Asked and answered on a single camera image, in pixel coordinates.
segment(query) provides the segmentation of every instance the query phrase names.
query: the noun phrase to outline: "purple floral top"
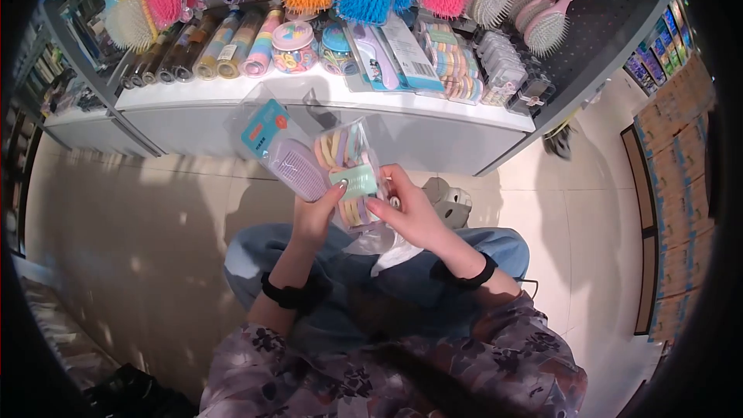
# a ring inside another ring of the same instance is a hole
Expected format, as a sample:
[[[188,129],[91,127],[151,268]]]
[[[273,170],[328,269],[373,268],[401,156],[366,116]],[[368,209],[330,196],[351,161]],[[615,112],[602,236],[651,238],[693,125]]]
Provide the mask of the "purple floral top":
[[[406,338],[399,345],[473,393],[506,399],[538,416],[576,416],[588,380],[568,345],[524,292],[477,321],[473,337]],[[441,416],[404,377],[364,350],[310,357],[246,323],[216,349],[199,416]]]

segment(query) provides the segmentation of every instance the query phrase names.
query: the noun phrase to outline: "jeans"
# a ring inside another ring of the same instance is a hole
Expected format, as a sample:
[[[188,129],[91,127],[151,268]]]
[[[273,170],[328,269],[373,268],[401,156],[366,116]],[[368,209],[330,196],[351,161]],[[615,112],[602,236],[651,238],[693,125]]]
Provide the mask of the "jeans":
[[[524,278],[529,248],[513,229],[455,232],[491,256],[511,277]],[[246,310],[261,292],[261,275],[273,269],[290,237],[291,224],[267,223],[240,230],[229,244],[224,275]],[[351,241],[330,226],[310,275],[324,280],[332,290],[309,315],[298,317],[287,339],[290,346],[310,354],[346,352],[369,344],[379,330],[386,339],[469,336],[480,307],[471,292],[430,278],[429,271],[438,260],[435,255],[423,251],[371,278],[378,256],[345,254],[342,249]]]

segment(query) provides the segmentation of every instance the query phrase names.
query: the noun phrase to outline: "pegboard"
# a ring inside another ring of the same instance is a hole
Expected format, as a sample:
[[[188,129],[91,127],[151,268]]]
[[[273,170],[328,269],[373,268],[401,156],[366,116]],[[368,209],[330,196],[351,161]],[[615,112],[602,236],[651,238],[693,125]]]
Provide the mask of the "pegboard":
[[[632,13],[643,3],[658,0],[573,0],[568,7],[570,29],[562,46],[544,60],[556,96],[573,83],[600,51],[613,45]]]

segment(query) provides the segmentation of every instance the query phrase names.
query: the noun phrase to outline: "stacked boxes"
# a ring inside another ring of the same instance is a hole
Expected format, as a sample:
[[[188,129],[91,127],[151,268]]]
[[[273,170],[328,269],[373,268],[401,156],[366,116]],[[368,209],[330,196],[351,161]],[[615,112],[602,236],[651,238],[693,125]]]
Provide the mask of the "stacked boxes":
[[[712,79],[695,53],[635,116],[660,250],[650,341],[680,333],[709,264],[714,223],[707,216],[704,153],[707,112],[714,104]]]

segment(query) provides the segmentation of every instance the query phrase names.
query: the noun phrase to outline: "retail store aisle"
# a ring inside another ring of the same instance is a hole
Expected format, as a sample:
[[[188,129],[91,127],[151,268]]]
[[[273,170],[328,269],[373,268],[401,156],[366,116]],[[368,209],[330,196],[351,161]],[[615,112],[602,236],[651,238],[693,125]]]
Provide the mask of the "retail store aisle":
[[[536,305],[589,374],[582,416],[614,416],[659,355],[632,336],[640,224],[619,132],[644,96],[623,75],[577,116],[572,162],[536,142],[485,178],[440,175],[471,194],[470,227],[511,227],[528,242]],[[29,260],[56,272],[70,313],[117,360],[198,401],[212,349],[245,316],[221,273],[228,242],[291,220],[291,191],[256,162],[67,153],[48,138],[31,181]]]

